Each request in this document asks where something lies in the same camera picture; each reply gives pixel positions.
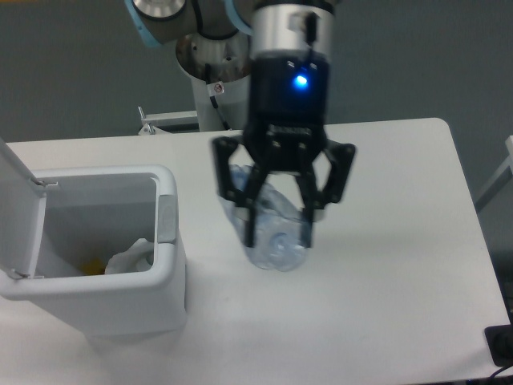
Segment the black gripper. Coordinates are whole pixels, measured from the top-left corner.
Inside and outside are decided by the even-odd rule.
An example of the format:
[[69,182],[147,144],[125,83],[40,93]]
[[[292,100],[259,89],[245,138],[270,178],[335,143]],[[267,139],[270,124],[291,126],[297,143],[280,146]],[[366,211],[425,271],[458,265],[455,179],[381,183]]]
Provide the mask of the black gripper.
[[[313,224],[326,205],[342,199],[353,159],[354,144],[328,140],[325,109],[329,61],[314,51],[285,51],[252,61],[248,122],[243,144],[253,166],[243,189],[236,188],[229,159],[242,136],[217,136],[211,141],[218,195],[231,201],[244,222],[243,244],[255,245],[257,198],[269,172],[299,172],[296,182],[304,207],[301,244],[312,247]],[[317,188],[313,161],[322,152],[330,169]]]

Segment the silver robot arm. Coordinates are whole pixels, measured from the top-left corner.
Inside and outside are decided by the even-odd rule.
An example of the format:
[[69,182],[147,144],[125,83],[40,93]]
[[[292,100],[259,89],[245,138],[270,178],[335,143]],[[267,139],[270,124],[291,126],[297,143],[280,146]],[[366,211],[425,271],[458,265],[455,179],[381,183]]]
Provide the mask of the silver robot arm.
[[141,39],[151,47],[176,39],[196,44],[193,68],[207,83],[250,78],[242,133],[212,141],[218,193],[256,242],[257,201],[271,174],[295,177],[303,200],[300,239],[340,201],[356,148],[330,140],[325,109],[334,1],[128,1]]

